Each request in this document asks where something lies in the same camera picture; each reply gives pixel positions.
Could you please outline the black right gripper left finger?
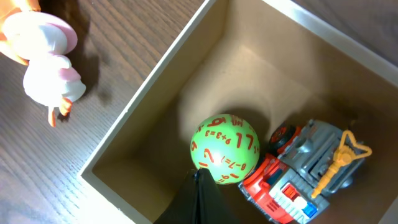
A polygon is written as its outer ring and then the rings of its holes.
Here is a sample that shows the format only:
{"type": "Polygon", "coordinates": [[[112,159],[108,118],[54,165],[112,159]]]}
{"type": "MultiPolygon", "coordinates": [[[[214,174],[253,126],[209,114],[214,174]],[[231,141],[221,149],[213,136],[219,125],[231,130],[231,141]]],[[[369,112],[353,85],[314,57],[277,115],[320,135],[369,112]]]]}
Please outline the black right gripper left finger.
{"type": "Polygon", "coordinates": [[[197,174],[190,170],[169,206],[154,224],[196,224],[197,223],[197,174]]]}

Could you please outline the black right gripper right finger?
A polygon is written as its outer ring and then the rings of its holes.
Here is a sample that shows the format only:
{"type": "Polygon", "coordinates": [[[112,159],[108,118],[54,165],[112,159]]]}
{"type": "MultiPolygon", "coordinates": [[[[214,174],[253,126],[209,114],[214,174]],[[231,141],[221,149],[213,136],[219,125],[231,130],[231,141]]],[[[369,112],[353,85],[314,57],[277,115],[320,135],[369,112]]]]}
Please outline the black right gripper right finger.
{"type": "Polygon", "coordinates": [[[238,224],[208,169],[194,175],[193,224],[238,224]]]}

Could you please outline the red grey toy truck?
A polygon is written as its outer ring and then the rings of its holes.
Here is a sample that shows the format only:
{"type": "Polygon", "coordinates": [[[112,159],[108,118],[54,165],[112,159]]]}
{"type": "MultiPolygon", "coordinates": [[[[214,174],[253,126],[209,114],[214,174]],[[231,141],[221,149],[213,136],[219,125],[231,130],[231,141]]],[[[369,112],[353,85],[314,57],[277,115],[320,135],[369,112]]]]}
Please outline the red grey toy truck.
{"type": "Polygon", "coordinates": [[[312,221],[372,154],[349,129],[314,119],[303,127],[281,124],[269,150],[238,187],[272,223],[312,221]]]}

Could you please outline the green number ball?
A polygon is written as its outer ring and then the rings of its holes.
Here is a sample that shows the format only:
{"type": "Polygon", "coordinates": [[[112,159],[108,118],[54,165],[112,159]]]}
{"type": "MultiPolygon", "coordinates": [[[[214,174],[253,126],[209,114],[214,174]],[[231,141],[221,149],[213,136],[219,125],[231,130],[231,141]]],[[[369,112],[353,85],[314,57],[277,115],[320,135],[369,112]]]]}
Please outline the green number ball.
{"type": "Polygon", "coordinates": [[[232,114],[203,120],[191,138],[190,154],[197,169],[208,169],[220,185],[236,184],[254,171],[260,143],[253,127],[232,114]]]}

